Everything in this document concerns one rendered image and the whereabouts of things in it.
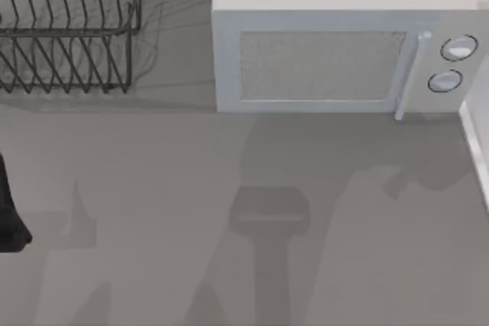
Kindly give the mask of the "microwave oven door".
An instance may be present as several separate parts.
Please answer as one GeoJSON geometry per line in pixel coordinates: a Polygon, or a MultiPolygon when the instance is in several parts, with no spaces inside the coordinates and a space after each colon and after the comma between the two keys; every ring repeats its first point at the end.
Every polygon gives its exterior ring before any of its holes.
{"type": "Polygon", "coordinates": [[[217,109],[391,113],[434,23],[419,11],[214,11],[217,109]]]}

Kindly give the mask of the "large microwave knob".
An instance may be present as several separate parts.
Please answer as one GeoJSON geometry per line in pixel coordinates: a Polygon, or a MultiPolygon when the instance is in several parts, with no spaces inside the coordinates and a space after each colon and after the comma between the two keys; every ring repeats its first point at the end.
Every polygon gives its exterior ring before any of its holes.
{"type": "Polygon", "coordinates": [[[478,49],[478,40],[465,34],[448,39],[441,47],[440,54],[444,60],[458,62],[469,58],[478,49]]]}

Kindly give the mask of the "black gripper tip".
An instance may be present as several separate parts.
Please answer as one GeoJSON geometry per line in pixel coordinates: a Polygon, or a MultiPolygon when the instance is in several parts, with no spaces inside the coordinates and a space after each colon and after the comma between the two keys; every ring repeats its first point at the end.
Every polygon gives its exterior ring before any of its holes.
{"type": "Polygon", "coordinates": [[[33,236],[15,207],[5,160],[0,154],[0,253],[20,253],[33,236]]]}

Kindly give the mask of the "small microwave knob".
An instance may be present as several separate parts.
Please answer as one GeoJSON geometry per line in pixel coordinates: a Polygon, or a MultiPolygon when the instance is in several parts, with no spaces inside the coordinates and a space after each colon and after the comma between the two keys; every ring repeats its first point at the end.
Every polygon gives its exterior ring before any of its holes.
{"type": "Polygon", "coordinates": [[[448,93],[456,90],[463,82],[463,75],[455,69],[433,74],[427,86],[434,93],[448,93]]]}

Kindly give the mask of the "white cabinet edge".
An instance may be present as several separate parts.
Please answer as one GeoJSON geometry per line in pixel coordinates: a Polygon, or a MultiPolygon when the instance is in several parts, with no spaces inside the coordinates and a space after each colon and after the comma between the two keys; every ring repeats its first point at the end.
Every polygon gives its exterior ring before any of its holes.
{"type": "Polygon", "coordinates": [[[489,163],[487,162],[479,139],[476,126],[466,102],[462,102],[459,116],[465,133],[465,140],[478,178],[478,185],[483,196],[486,212],[489,214],[489,163]]]}

